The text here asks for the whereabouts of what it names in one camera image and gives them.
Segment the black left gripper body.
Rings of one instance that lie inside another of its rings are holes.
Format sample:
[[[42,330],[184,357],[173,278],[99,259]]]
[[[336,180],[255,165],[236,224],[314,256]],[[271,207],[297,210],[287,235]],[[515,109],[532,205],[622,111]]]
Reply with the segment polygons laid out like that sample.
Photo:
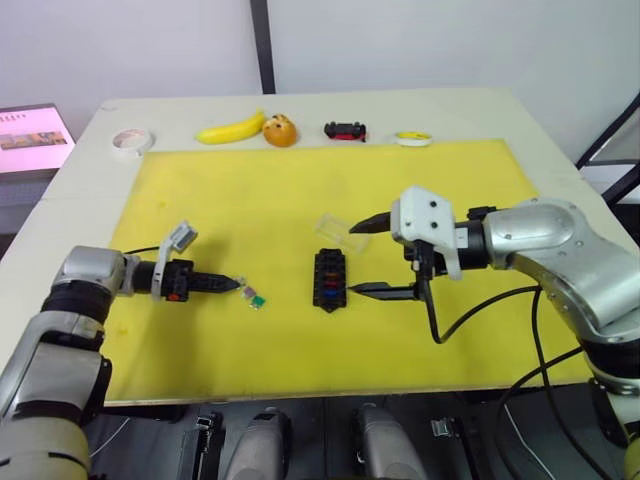
[[[169,261],[162,278],[162,297],[169,302],[186,302],[189,299],[189,282],[194,262],[176,259]]]

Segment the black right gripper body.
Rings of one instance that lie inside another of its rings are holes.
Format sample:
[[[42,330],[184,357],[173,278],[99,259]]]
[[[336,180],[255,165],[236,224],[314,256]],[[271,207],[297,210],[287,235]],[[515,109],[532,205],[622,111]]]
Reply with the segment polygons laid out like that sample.
[[[418,240],[404,246],[404,259],[410,263],[415,274],[415,299],[426,302],[430,295],[431,280],[448,274],[443,255],[437,253],[432,244]]]

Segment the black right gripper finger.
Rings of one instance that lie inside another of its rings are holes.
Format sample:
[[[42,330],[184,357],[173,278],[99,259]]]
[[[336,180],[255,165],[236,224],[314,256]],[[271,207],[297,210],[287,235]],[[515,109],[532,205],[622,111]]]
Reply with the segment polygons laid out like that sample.
[[[412,285],[391,286],[386,282],[364,282],[350,286],[349,290],[381,301],[404,301],[415,299],[415,291]]]
[[[354,224],[350,234],[377,234],[388,232],[391,229],[391,213],[382,212]]]

